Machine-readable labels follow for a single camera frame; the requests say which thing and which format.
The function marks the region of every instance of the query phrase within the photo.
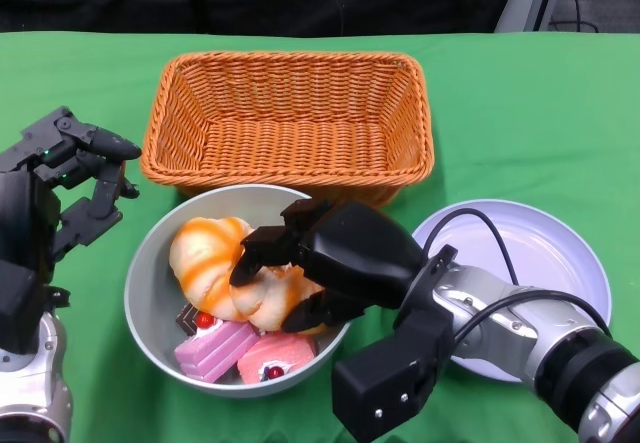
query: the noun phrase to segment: green table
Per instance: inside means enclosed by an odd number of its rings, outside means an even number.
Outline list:
[[[433,110],[436,169],[388,211],[409,229],[433,211],[473,198],[534,205],[577,230],[611,281],[613,333],[640,354],[640,36],[505,34],[328,40],[209,36],[5,34],[0,37],[2,148],[61,105],[86,122],[142,142],[160,72],[173,56],[210,49],[397,50],[422,63]],[[65,375],[75,400],[76,443],[352,441],[331,412],[330,367],[281,395],[216,399],[166,377],[127,329],[129,262],[178,201],[145,180],[124,221],[59,265],[72,291],[60,312],[69,333]],[[60,191],[63,204],[89,194]],[[370,310],[336,357],[389,330]],[[525,389],[450,365],[424,411],[387,442],[576,441]]]

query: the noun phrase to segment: croissant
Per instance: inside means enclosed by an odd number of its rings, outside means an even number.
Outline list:
[[[262,268],[249,285],[232,287],[229,277],[244,251],[240,242],[252,231],[235,217],[189,220],[171,244],[169,265],[198,310],[276,331],[298,303],[322,288],[298,267]]]

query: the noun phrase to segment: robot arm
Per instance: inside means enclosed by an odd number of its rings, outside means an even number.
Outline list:
[[[339,361],[332,374],[334,413],[358,441],[418,414],[452,355],[520,378],[583,443],[638,441],[640,363],[557,301],[579,299],[460,266],[450,246],[426,258],[404,229],[358,202],[299,200],[282,216],[284,226],[258,228],[244,240],[231,284],[246,284],[263,265],[302,267],[325,291],[300,303],[285,331],[339,324],[371,305],[399,309],[392,336]],[[505,301],[513,304],[501,308]]]
[[[54,312],[68,306],[69,292],[48,283],[68,251],[122,219],[119,196],[138,196],[124,169],[140,148],[67,108],[22,137],[0,154],[0,443],[64,443],[72,400],[62,378],[66,334]],[[89,178],[92,198],[61,212],[53,189]]]

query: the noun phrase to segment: red cherry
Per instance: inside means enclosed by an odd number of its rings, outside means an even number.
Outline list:
[[[200,313],[198,313],[198,316],[196,316],[196,326],[203,330],[211,328],[215,322],[216,319],[209,313],[203,313],[201,311]]]
[[[279,366],[272,366],[271,368],[269,368],[268,374],[269,374],[269,379],[274,380],[276,378],[280,378],[281,376],[284,376],[284,370]]]

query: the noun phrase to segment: orange wicker basket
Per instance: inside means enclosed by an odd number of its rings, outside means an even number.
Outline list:
[[[270,183],[390,201],[431,172],[424,74],[397,53],[192,53],[165,68],[144,174],[193,194]]]

